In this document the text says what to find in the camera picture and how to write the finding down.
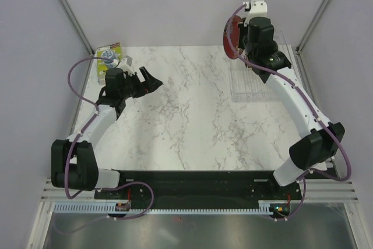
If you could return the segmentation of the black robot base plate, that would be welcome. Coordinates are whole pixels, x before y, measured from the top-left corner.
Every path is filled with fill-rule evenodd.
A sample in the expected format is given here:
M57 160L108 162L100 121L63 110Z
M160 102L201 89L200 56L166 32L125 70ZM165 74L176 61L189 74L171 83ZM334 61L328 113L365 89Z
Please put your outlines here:
M148 206L255 206L259 201L296 201L300 187L275 184L272 171L120 171L118 191L95 199L125 200Z

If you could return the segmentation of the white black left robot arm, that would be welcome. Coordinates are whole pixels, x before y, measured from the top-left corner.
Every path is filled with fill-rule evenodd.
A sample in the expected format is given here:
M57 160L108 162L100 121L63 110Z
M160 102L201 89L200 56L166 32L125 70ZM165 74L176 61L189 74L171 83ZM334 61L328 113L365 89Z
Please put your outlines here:
M140 98L163 85L145 67L139 70L143 82L135 72L109 69L105 86L87 123L67 139L54 141L51 147L51 182L54 187L79 191L107 188L114 198L123 198L127 194L128 185L119 179L118 171L98 167L94 148L106 130L119 119L128 98Z

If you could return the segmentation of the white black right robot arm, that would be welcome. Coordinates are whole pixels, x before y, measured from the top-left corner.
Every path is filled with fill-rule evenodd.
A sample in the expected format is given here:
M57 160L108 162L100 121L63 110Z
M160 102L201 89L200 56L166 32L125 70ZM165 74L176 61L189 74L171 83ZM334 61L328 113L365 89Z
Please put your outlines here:
M289 158L274 171L274 180L267 183L268 194L278 199L307 170L336 154L345 129L339 122L332 123L307 95L290 60L274 40L270 19L254 17L248 24L239 22L238 32L238 46L245 50L253 71L283 103L300 136L289 148Z

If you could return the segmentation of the red floral plate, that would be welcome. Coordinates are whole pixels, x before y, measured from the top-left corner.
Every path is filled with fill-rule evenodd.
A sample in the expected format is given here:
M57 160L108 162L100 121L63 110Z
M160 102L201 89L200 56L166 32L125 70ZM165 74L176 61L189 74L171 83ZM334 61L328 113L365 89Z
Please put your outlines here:
M226 56L229 59L237 59L238 54L245 58L245 50L238 51L237 50L237 43L238 43L238 30L237 30L237 23L244 22L245 17L240 16L233 16L233 18L226 22L223 31L223 48Z

